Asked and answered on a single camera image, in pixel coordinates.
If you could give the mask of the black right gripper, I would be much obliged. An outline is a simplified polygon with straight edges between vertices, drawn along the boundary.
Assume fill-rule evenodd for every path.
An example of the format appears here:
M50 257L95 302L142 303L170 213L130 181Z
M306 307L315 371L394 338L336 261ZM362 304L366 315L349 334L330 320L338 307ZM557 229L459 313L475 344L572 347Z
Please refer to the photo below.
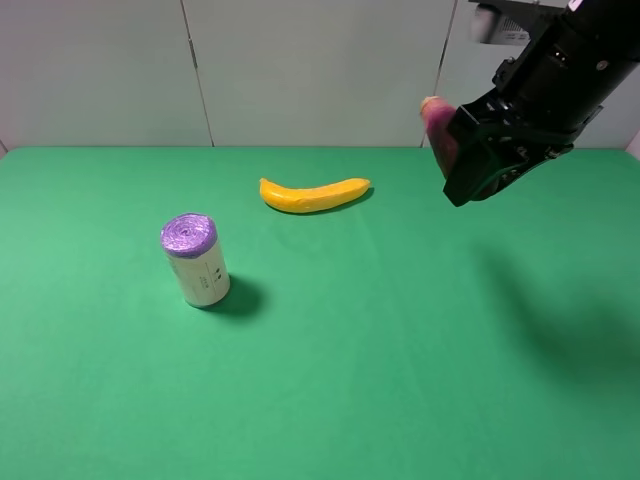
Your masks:
M447 198L454 206L486 200L571 152L638 66L639 29L626 19L538 20L519 57L496 71L494 88L460 106L448 124L457 150Z

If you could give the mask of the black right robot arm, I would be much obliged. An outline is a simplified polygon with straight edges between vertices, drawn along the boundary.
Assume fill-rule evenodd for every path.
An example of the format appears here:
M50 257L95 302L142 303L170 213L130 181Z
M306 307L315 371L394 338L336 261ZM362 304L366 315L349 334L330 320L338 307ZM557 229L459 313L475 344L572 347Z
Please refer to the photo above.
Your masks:
M456 207L484 200L570 152L603 101L639 65L636 1L482 5L514 21L529 42L500 64L493 88L458 107L447 126L457 153L444 193Z

